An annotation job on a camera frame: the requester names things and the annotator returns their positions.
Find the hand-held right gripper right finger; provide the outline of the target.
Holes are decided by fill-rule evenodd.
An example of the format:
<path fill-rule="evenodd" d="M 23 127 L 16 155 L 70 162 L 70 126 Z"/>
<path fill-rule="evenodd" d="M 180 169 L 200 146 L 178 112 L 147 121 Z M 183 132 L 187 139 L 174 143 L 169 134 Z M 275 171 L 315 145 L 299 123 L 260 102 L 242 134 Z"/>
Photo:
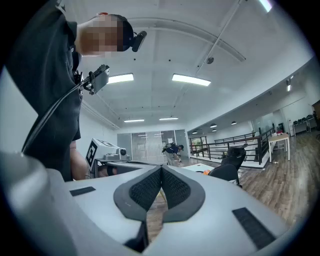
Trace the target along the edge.
<path fill-rule="evenodd" d="M 259 249 L 233 211 L 247 209 L 274 239 L 289 229 L 285 221 L 239 186 L 191 170 L 171 170 L 199 183 L 204 189 L 202 207 L 188 220 L 164 223 L 147 247 L 149 256 L 251 256 Z"/>

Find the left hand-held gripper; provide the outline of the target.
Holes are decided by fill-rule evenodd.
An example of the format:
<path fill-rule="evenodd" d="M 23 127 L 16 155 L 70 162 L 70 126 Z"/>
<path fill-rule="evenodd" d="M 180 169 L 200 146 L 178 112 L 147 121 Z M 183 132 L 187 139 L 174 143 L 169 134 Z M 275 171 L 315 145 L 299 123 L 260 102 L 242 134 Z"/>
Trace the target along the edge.
<path fill-rule="evenodd" d="M 131 161 L 125 148 L 118 147 L 108 141 L 92 138 L 88 147 L 85 160 L 89 166 L 90 178 L 98 177 L 98 162 L 106 163 L 117 169 L 117 174 L 124 174 L 147 166 L 168 165 L 168 162 L 148 163 Z"/>

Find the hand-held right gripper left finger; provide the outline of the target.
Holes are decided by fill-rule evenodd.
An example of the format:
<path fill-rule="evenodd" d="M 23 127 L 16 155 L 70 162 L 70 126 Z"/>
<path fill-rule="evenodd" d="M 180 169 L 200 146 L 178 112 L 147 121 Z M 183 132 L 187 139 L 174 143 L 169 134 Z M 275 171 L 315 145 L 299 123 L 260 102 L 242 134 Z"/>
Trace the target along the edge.
<path fill-rule="evenodd" d="M 67 189 L 97 227 L 114 241 L 138 253 L 149 245 L 147 212 L 161 189 L 162 168 L 143 168 L 109 176 L 67 182 Z"/>

